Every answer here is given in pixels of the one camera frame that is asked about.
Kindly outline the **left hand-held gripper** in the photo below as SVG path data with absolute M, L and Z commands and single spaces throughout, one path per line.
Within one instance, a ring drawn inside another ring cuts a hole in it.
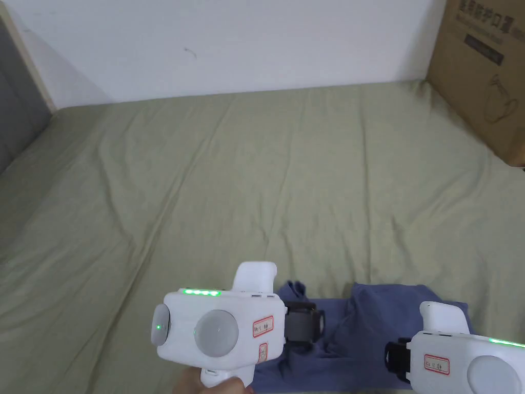
M 310 347 L 324 334 L 325 313 L 274 292 L 272 262 L 243 262 L 230 290 L 181 288 L 156 306 L 151 342 L 160 358 L 200 369 L 205 387 L 230 378 L 244 386 L 258 364 L 289 346 Z

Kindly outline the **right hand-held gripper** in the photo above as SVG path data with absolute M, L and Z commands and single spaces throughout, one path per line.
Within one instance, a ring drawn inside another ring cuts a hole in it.
M 524 345 L 471 333 L 454 305 L 420 304 L 423 329 L 385 347 L 390 373 L 415 393 L 524 393 Z

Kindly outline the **person's left hand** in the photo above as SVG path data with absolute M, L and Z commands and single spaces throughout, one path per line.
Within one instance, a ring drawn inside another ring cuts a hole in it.
M 220 384 L 214 387 L 206 387 L 200 380 L 201 370 L 196 367 L 186 368 L 180 375 L 179 380 L 176 382 L 172 393 L 187 393 L 187 394 L 198 394 L 198 393 L 218 393 L 218 394 L 242 394 L 242 393 L 255 393 L 253 388 L 250 386 L 245 387 L 242 380 L 238 377 L 232 377 L 222 381 Z

